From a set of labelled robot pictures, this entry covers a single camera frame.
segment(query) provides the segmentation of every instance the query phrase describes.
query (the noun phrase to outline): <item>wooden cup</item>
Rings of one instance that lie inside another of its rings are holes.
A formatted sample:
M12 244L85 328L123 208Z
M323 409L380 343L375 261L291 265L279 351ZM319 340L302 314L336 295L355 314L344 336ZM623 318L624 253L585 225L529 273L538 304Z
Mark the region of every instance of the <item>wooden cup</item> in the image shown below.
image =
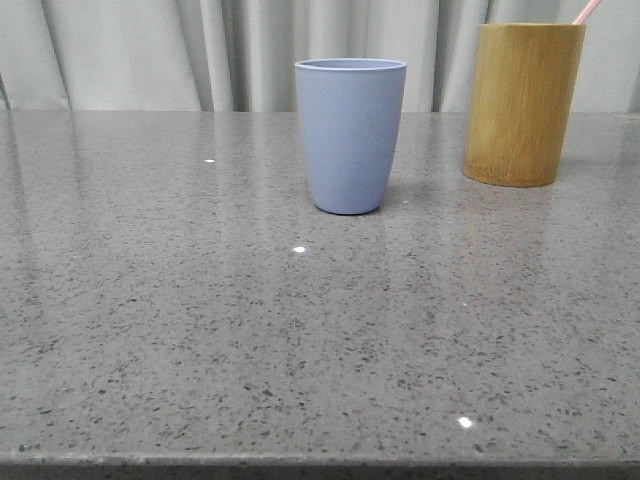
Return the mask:
M513 187L553 183L584 25L480 26L463 172Z

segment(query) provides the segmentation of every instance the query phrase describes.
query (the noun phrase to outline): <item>cup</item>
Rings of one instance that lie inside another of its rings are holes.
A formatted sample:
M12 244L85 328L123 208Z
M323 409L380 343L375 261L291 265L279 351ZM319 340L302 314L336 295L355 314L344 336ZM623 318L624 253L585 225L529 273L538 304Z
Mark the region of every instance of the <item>cup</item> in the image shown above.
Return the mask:
M463 172L536 187L558 170L584 25L480 26Z
M342 215L375 210L393 163L406 64L335 58L298 62L295 71L314 203Z

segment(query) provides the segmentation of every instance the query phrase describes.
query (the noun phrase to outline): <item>cup rim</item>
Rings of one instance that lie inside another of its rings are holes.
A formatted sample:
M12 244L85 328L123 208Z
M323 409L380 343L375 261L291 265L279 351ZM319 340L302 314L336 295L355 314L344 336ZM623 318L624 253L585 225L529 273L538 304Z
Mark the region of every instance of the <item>cup rim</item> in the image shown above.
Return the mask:
M363 65L369 66L336 66L335 64L357 64L362 63ZM385 58L361 58L361 57L343 57L343 58L318 58L318 59L309 59L309 60L301 60L300 62L296 62L296 68L304 69L304 70L319 70L319 71L328 71L328 72L374 72L380 70L398 70L402 68L406 68L407 64L405 62L401 62L400 60L389 60Z

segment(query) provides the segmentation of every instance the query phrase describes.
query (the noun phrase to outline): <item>white curtain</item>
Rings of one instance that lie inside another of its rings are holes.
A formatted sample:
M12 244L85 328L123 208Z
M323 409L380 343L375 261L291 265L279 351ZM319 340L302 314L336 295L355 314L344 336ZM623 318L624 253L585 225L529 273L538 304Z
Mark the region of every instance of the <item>white curtain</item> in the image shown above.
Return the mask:
M408 63L404 110L465 111L478 25L586 0L0 0L0 109L295 109L293 63ZM640 1L588 21L574 111L640 110Z

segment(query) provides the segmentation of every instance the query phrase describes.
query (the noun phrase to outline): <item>pink straw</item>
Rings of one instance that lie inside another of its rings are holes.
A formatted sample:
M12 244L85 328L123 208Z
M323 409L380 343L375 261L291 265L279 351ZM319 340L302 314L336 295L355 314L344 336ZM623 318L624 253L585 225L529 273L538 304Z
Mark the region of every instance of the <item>pink straw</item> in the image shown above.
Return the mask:
M584 7L584 9L580 12L580 15L578 15L573 21L573 25L582 25L587 20L587 18L589 18L591 12L596 9L601 1L602 0L591 0L589 3L587 3L587 6Z

